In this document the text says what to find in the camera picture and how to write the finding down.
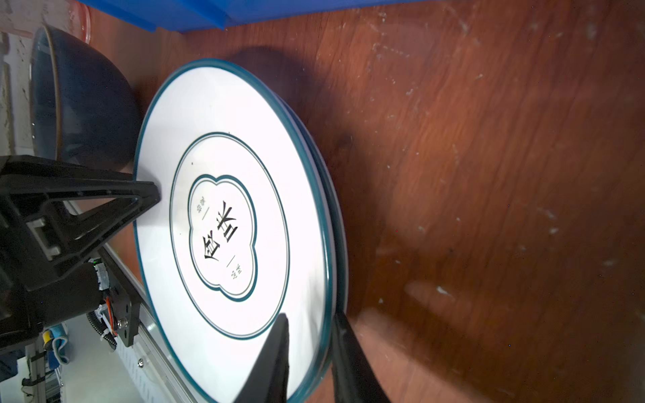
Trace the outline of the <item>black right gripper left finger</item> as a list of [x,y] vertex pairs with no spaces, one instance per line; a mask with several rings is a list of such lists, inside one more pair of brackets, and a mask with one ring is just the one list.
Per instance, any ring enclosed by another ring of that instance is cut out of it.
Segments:
[[281,313],[234,402],[287,402],[288,379],[289,321]]

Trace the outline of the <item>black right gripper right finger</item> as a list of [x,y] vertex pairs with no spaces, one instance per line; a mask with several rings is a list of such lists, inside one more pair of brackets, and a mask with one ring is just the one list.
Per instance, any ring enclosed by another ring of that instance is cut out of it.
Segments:
[[342,312],[334,314],[331,354],[335,402],[390,402]]

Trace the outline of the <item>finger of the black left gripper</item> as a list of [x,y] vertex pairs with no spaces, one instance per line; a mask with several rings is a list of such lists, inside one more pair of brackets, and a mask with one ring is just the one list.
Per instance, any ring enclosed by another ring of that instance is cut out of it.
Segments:
[[161,200],[151,181],[29,155],[1,159],[1,277],[61,280]]

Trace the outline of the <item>white plate green clover motif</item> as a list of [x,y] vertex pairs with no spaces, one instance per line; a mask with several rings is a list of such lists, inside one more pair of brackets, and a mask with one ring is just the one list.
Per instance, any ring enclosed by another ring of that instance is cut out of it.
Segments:
[[242,391],[279,317],[287,401],[331,362],[349,262],[334,183],[311,134],[264,82],[225,60],[172,73],[137,144],[134,176],[160,201],[134,222],[144,289],[181,374],[208,402]]

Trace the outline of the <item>blue plastic bin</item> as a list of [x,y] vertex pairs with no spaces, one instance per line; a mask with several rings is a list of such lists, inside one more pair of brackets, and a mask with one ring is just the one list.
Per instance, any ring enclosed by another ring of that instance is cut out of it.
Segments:
[[395,0],[86,0],[114,18],[150,32],[225,30],[274,19],[396,3]]

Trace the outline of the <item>dark blue ceramic bowl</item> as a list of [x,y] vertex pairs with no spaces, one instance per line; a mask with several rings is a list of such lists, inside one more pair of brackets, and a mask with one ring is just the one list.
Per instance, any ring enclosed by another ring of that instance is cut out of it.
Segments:
[[44,25],[30,60],[30,122],[35,155],[122,171],[133,159],[142,118],[133,91],[103,54]]

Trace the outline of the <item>clear glass cup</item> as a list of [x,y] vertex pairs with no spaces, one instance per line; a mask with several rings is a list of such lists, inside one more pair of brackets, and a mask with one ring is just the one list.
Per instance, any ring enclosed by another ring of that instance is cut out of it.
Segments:
[[92,21],[88,6],[79,1],[1,0],[1,32],[33,39],[42,25],[64,30],[89,44]]

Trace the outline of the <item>left robot arm base plate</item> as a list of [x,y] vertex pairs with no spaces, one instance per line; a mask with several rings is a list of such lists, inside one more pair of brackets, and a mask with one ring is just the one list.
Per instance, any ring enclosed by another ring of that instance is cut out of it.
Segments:
[[144,305],[139,282],[107,246],[100,248],[90,262],[102,282],[107,325],[114,337],[130,348],[139,334],[139,313]]

